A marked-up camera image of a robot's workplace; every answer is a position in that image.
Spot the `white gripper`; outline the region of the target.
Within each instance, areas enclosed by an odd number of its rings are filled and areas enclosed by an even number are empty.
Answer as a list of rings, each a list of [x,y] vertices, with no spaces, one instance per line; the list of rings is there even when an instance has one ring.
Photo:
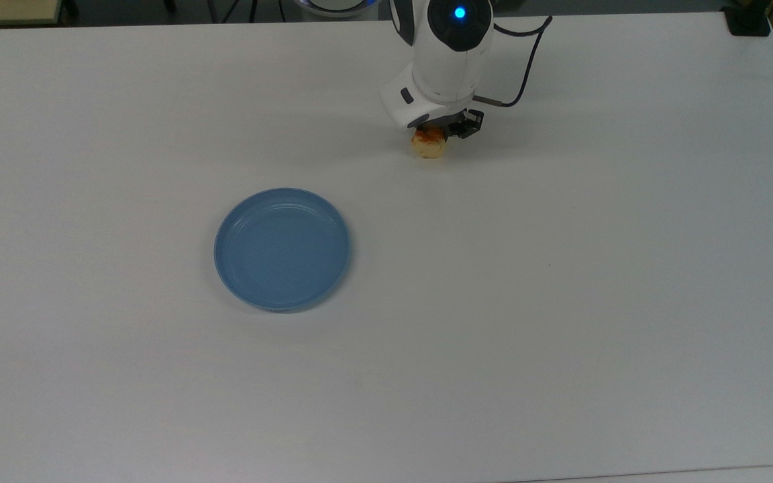
[[[476,79],[466,77],[466,73],[463,68],[430,70],[409,64],[378,95],[396,127],[416,128],[457,114],[451,122],[451,136],[466,140],[479,132],[484,123],[483,112],[463,110],[476,90]]]

